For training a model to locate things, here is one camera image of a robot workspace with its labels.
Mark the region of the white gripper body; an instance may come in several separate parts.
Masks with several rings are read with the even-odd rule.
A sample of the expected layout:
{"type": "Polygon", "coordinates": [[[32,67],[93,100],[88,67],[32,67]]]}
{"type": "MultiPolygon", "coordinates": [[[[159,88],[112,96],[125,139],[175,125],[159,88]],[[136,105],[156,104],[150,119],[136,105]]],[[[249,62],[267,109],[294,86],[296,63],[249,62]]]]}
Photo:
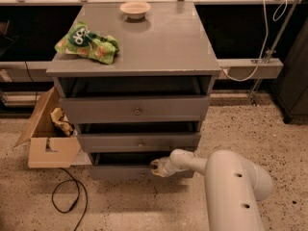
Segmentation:
{"type": "Polygon", "coordinates": [[[162,177],[169,177],[175,173],[174,166],[169,157],[164,157],[158,160],[158,174],[162,177]]]}

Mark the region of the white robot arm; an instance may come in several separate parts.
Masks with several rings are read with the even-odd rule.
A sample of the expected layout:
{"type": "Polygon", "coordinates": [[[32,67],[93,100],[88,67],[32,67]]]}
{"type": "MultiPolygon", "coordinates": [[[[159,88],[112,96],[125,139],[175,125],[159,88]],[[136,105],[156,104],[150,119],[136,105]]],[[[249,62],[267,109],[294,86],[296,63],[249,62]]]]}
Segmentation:
{"type": "Polygon", "coordinates": [[[204,176],[210,231],[266,231],[257,203],[270,196],[273,183],[265,169],[242,155],[218,150],[204,159],[175,149],[151,165],[161,177],[187,170],[204,176]]]}

